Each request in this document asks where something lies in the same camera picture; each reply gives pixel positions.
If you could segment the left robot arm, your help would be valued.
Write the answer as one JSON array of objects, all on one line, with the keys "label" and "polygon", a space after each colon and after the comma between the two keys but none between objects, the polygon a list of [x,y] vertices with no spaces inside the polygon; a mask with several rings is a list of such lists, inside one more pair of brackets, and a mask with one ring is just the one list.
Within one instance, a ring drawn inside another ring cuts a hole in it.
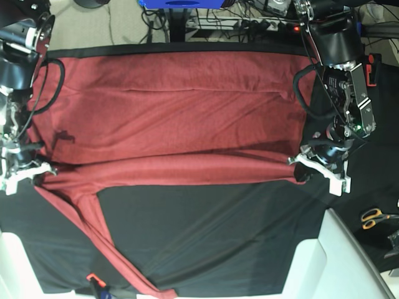
[{"label": "left robot arm", "polygon": [[[375,129],[372,100],[367,90],[367,63],[364,61],[358,26],[353,12],[340,1],[294,1],[300,33],[306,49],[315,58],[297,72],[293,90],[306,114],[315,120],[330,120],[321,133],[288,158],[288,164],[303,165],[305,173],[314,170],[329,180],[329,192],[335,196],[349,193],[351,178],[347,174],[350,149],[355,141],[365,141]],[[314,71],[321,81],[332,109],[317,113],[306,104],[299,88],[302,77]]]}]

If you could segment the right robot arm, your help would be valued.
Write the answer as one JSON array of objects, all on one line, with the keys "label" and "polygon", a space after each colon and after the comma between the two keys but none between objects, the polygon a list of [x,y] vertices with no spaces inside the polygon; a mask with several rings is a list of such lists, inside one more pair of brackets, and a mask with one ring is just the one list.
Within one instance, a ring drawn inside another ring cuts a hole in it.
[{"label": "right robot arm", "polygon": [[43,142],[31,142],[27,130],[36,107],[29,108],[49,47],[55,16],[50,1],[1,1],[1,191],[17,193],[18,184],[44,173],[55,174],[37,158]]}]

